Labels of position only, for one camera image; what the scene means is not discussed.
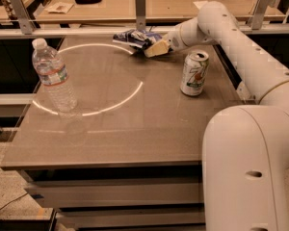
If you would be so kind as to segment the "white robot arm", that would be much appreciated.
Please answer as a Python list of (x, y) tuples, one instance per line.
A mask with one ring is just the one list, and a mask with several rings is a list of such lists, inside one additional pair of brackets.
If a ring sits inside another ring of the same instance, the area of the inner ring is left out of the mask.
[(207, 231), (289, 231), (289, 69), (253, 42), (220, 2), (205, 3), (146, 49), (148, 57), (216, 42), (254, 104), (218, 112), (206, 127), (202, 174)]

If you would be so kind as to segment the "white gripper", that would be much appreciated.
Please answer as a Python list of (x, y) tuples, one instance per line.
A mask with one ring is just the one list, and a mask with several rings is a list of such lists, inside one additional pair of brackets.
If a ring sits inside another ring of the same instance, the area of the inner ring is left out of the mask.
[(176, 25), (168, 31), (166, 38), (159, 34), (153, 34), (150, 39), (152, 46), (148, 47), (144, 54), (148, 57), (155, 57), (167, 54), (169, 49), (173, 51), (183, 50), (187, 47), (182, 39), (181, 25)]

